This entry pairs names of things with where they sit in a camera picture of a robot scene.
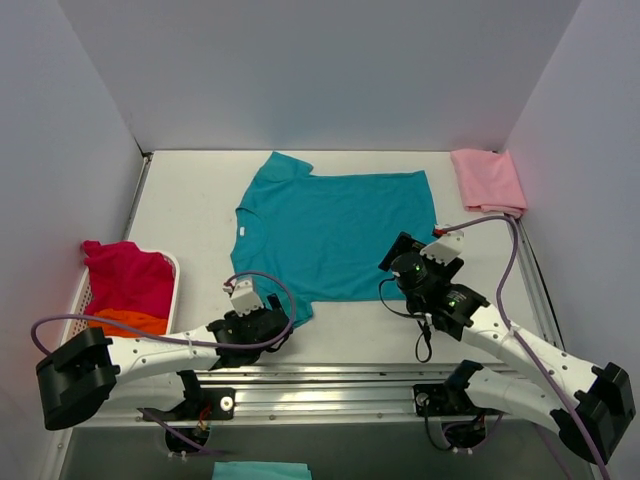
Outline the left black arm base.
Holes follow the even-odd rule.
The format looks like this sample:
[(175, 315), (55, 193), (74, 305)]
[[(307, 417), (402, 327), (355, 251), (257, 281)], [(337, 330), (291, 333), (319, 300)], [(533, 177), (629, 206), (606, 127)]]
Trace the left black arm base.
[(179, 388), (182, 397), (172, 408), (143, 407), (141, 417), (144, 421), (154, 418), (163, 422), (179, 421), (227, 421), (234, 418), (235, 393), (233, 388), (205, 388), (194, 371), (180, 371)]

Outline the white perforated basket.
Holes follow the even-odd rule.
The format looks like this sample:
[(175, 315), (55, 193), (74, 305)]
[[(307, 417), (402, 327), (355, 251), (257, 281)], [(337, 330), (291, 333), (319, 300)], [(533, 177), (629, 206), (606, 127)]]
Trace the white perforated basket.
[[(180, 290), (180, 265), (178, 259), (167, 251), (160, 250), (159, 253), (164, 257), (165, 261), (171, 266), (173, 274), (173, 290), (170, 303), (170, 309), (167, 318), (167, 328), (165, 333), (170, 334), (173, 331), (174, 319), (177, 311), (178, 294)], [(93, 300), (93, 291), (90, 285), (89, 269), (84, 268), (79, 286), (74, 295), (71, 305), (72, 315), (83, 315), (87, 306)], [(73, 336), (80, 333), (88, 327), (85, 319), (68, 318), (65, 323), (62, 343), (70, 340)]]

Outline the crimson red t-shirt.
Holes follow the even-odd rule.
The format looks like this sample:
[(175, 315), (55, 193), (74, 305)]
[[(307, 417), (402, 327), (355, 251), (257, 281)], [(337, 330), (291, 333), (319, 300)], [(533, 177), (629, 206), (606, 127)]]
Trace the crimson red t-shirt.
[(92, 292), (87, 314), (112, 309), (169, 317), (175, 277), (161, 253), (144, 252), (128, 241), (85, 241), (82, 250)]

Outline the orange t-shirt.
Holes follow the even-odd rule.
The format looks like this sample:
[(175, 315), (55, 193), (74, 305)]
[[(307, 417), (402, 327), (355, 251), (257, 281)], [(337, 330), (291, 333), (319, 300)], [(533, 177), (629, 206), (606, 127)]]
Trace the orange t-shirt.
[[(119, 325), (122, 324), (153, 335), (164, 335), (167, 332), (168, 320), (166, 318), (158, 318), (146, 313), (109, 308), (96, 312), (95, 316), (116, 321)], [(89, 327), (101, 328), (106, 336), (124, 338), (138, 337), (138, 334), (126, 330), (119, 325), (115, 326), (93, 320), (88, 322)]]

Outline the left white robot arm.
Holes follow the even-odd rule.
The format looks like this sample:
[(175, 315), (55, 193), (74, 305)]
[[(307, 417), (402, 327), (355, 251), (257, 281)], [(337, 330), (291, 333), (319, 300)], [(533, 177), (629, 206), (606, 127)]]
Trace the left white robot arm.
[(45, 357), (35, 367), (44, 426), (49, 431), (77, 426), (93, 417), (112, 391), (133, 381), (183, 371), (238, 368), (286, 340), (293, 331), (296, 307), (286, 313), (278, 297), (268, 305), (240, 316), (194, 330), (137, 338), (109, 337), (89, 327), (62, 346), (49, 351), (41, 345), (38, 328), (63, 315), (41, 319), (31, 329), (32, 340)]

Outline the teal folded cloth bottom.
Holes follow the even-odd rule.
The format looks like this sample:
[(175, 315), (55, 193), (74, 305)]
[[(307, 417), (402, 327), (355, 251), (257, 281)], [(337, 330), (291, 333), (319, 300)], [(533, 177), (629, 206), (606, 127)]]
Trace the teal folded cloth bottom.
[(281, 462), (216, 462), (213, 480), (311, 480), (306, 464)]

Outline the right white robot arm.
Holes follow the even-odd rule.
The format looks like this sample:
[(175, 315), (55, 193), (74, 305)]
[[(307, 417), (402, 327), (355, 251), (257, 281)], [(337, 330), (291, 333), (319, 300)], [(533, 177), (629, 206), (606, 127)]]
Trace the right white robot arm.
[(509, 379), (464, 360), (444, 382), (444, 400), (455, 412), (494, 410), (525, 419), (558, 435), (574, 454), (606, 464), (636, 414), (628, 373), (577, 358), (514, 322), (471, 288), (453, 283), (464, 262), (463, 235), (437, 233), (424, 244), (398, 235), (379, 268), (392, 274), (410, 316), (480, 349), (521, 374)]

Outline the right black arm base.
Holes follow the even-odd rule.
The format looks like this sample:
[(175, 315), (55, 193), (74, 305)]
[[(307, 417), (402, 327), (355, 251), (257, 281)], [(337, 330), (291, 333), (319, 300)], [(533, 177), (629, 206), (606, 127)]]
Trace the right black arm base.
[(464, 360), (442, 383), (415, 384), (412, 387), (416, 415), (422, 418), (497, 415), (498, 410), (480, 407), (466, 393), (470, 379), (484, 367)]

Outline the aluminium mounting rail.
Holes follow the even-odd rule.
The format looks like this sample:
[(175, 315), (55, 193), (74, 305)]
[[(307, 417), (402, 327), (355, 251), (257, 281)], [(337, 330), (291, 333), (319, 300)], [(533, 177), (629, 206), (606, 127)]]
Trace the aluminium mounting rail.
[[(234, 418), (257, 422), (282, 418), (311, 421), (329, 416), (336, 421), (415, 415), (412, 387), (442, 383), (453, 364), (403, 365), (252, 365), (194, 371), (205, 388), (228, 387), (235, 393)], [(105, 422), (141, 409), (172, 408), (182, 397), (177, 373), (156, 375), (116, 387), (89, 420)], [(165, 422), (192, 428), (198, 422)]]

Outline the folded pink t-shirt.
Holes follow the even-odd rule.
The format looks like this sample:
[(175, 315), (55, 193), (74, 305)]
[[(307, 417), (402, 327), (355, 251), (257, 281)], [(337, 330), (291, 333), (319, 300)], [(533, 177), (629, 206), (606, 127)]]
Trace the folded pink t-shirt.
[(515, 218), (528, 210), (517, 170), (508, 151), (459, 149), (450, 153), (463, 207), (470, 212), (498, 212)]

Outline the teal t-shirt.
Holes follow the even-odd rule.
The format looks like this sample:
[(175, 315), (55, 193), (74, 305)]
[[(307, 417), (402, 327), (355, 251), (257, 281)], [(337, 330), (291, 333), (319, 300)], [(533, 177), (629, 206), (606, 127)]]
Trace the teal t-shirt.
[(338, 176), (278, 152), (259, 168), (236, 209), (230, 258), (237, 272), (258, 271), (257, 288), (296, 310), (317, 302), (374, 301), (385, 274), (378, 265), (397, 236), (431, 241), (436, 212), (422, 171)]

